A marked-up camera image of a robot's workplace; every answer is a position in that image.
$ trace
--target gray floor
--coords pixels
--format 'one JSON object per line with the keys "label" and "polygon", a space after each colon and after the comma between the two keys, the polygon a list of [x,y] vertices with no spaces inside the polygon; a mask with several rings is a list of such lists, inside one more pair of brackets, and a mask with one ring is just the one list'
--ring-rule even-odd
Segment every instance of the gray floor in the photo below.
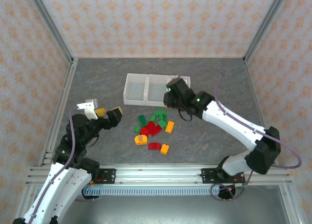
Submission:
{"label": "gray floor", "polygon": [[66,224],[288,224],[278,186],[248,186],[232,202],[210,196],[112,197],[74,202]]}
{"label": "gray floor", "polygon": [[168,110],[168,119],[175,122],[172,134],[165,131],[149,138],[149,142],[170,145],[167,155],[150,151],[134,143],[133,129],[138,116],[149,117],[157,107],[123,105],[123,89],[127,73],[186,75],[191,88],[213,95],[223,70],[227,79],[219,98],[225,106],[251,122],[260,124],[245,65],[239,58],[84,58],[78,60],[69,92],[58,141],[65,134],[68,112],[77,103],[97,98],[100,107],[121,106],[123,118],[117,128],[102,131],[99,141],[88,148],[87,157],[104,163],[211,163],[218,164],[227,155],[245,150],[243,145],[213,124],[194,119],[183,121],[177,110]]}

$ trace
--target toy block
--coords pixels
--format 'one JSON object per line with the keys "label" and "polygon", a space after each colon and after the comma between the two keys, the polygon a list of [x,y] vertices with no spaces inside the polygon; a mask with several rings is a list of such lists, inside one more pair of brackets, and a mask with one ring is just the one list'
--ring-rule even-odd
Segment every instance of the toy block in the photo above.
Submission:
{"label": "toy block", "polygon": [[97,109],[97,110],[94,110],[94,112],[99,116],[104,116],[105,115],[105,112],[106,112],[106,109],[105,108],[101,108],[101,109]]}
{"label": "toy block", "polygon": [[154,127],[155,127],[155,123],[153,123],[152,121],[149,122],[149,123],[145,126],[145,128],[146,128],[148,131],[150,131],[150,130],[153,129]]}
{"label": "toy block", "polygon": [[156,119],[156,116],[155,115],[152,115],[151,117],[150,117],[150,121],[152,121],[152,122],[154,122],[155,121],[155,119]]}
{"label": "toy block", "polygon": [[168,149],[169,149],[169,145],[163,144],[161,147],[160,153],[167,155]]}
{"label": "toy block", "polygon": [[160,125],[163,129],[166,129],[167,126],[166,122],[163,119],[158,121],[158,125]]}
{"label": "toy block", "polygon": [[161,144],[160,143],[149,143],[148,150],[160,150]]}
{"label": "toy block", "polygon": [[144,115],[140,115],[140,116],[138,117],[138,119],[139,119],[139,121],[140,121],[140,123],[141,123],[141,125],[142,125],[143,127],[147,125],[147,122],[146,122],[146,119],[145,119]]}
{"label": "toy block", "polygon": [[135,143],[137,145],[145,145],[147,142],[148,142],[148,139],[146,135],[137,135],[135,137]]}
{"label": "toy block", "polygon": [[150,134],[152,136],[155,136],[157,135],[158,133],[160,133],[162,130],[161,126],[160,125],[157,125],[156,127],[154,127],[153,129],[150,130]]}
{"label": "toy block", "polygon": [[154,115],[166,114],[166,110],[155,110]]}
{"label": "toy block", "polygon": [[140,126],[136,126],[135,132],[139,134],[139,133],[140,133],[140,130],[141,130],[141,127],[140,127]]}
{"label": "toy block", "polygon": [[172,129],[174,128],[174,124],[175,124],[174,122],[169,121],[166,127],[166,132],[171,133]]}
{"label": "toy block", "polygon": [[150,133],[150,131],[147,130],[146,128],[141,128],[141,130],[140,130],[140,134],[141,134],[141,135],[146,135],[146,136],[148,136],[149,133]]}

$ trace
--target white plastic container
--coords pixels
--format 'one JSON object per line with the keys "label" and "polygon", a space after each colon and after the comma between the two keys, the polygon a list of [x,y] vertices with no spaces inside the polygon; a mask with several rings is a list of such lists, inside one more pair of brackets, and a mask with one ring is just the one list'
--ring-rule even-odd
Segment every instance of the white plastic container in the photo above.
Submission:
{"label": "white plastic container", "polygon": [[166,84],[169,75],[148,75],[148,91],[146,98],[147,106],[165,106],[164,95],[167,92]]}
{"label": "white plastic container", "polygon": [[[152,75],[128,73],[123,91],[125,105],[164,107],[163,98],[167,92],[166,84],[177,75]],[[189,76],[181,76],[191,87]]]}
{"label": "white plastic container", "polygon": [[147,74],[128,73],[125,88],[123,90],[123,104],[145,106],[147,91]]}

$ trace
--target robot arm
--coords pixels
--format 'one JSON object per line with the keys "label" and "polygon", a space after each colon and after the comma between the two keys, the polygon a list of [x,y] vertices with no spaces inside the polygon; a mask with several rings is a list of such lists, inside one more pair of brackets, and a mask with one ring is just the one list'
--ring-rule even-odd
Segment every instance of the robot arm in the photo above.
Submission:
{"label": "robot arm", "polygon": [[[183,79],[173,79],[167,84],[167,88],[168,92],[164,96],[164,104],[166,106],[177,108],[179,111],[186,111],[191,116],[195,115],[200,119],[217,125],[242,142],[247,148],[246,152],[236,156],[228,156],[221,161],[217,172],[221,180],[226,181],[227,178],[247,170],[254,170],[260,174],[267,173],[280,153],[280,144],[260,135],[255,130],[279,138],[277,129],[270,127],[267,130],[264,127],[253,124],[223,105],[221,105],[222,111],[213,96],[206,92],[195,94]],[[233,118],[230,118],[227,113],[254,130],[252,131]]]}
{"label": "robot arm", "polygon": [[[83,106],[89,104],[91,105],[89,102],[82,103],[78,107],[85,109]],[[87,153],[86,145],[97,137],[102,129],[116,127],[121,121],[122,111],[120,108],[112,109],[106,113],[108,118],[97,116],[91,108],[85,109],[84,112],[85,115],[72,116],[75,133],[74,156],[70,158],[73,138],[71,126],[68,124],[67,134],[62,137],[60,145],[56,148],[48,178],[39,195],[24,217],[15,219],[13,224],[59,224],[75,198],[81,194],[81,190],[91,180],[98,178],[99,163],[84,158]],[[61,171],[68,161],[68,167]]]}

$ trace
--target patterned wallpaper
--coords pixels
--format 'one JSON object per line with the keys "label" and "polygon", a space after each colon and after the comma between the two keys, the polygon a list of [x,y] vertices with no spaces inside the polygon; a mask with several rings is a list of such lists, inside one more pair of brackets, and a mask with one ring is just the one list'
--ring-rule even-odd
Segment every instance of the patterned wallpaper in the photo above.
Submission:
{"label": "patterned wallpaper", "polygon": [[243,57],[273,0],[43,0],[73,56]]}
{"label": "patterned wallpaper", "polygon": [[[285,0],[259,48],[248,64],[266,126],[303,158],[292,170],[306,223],[312,220],[312,0]],[[297,163],[287,149],[282,164]]]}
{"label": "patterned wallpaper", "polygon": [[0,217],[13,221],[68,63],[31,0],[0,0]]}

